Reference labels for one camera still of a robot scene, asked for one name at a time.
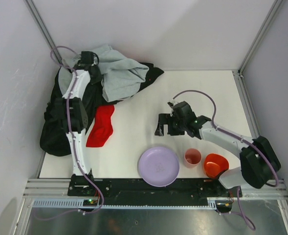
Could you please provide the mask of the grey zip hoodie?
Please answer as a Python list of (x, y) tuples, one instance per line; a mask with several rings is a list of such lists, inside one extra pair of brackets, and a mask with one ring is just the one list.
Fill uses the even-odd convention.
[(102, 81), (88, 84), (84, 92), (84, 101), (104, 99), (106, 102), (122, 101), (140, 91), (140, 85), (146, 82), (149, 67), (127, 58), (110, 45), (103, 45), (90, 50), (95, 53), (95, 61)]

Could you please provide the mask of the red cloth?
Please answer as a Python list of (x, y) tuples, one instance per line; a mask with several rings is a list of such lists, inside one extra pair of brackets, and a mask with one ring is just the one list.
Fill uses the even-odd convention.
[(97, 108), (94, 126), (87, 138), (86, 147), (103, 147), (109, 137), (113, 134), (111, 116), (114, 113), (114, 106), (100, 106)]

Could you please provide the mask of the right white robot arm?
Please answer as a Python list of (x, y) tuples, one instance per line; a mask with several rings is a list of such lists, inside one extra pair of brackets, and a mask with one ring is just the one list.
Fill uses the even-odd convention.
[(239, 135), (223, 129), (206, 116), (196, 116), (191, 106), (183, 102), (169, 102), (171, 113), (158, 115), (156, 136), (164, 136), (164, 126), (168, 126), (168, 135), (187, 134), (192, 138), (209, 141), (232, 153), (240, 160), (240, 166), (224, 170), (217, 179), (224, 188), (233, 188), (248, 183), (260, 189), (274, 179), (273, 187), (278, 186), (277, 172), (281, 164), (269, 142), (263, 136), (256, 138)]

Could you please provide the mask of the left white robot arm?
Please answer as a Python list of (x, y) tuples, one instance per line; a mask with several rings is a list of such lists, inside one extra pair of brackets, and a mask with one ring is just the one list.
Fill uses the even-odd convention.
[(82, 51), (80, 59), (72, 68), (62, 64), (63, 68), (71, 70), (72, 79), (65, 94), (55, 102), (58, 121), (69, 142), (73, 174), (87, 181), (92, 181), (93, 176), (90, 161), (85, 159), (89, 118), (83, 105), (83, 96), (88, 85), (102, 80), (98, 64), (99, 57), (92, 51)]

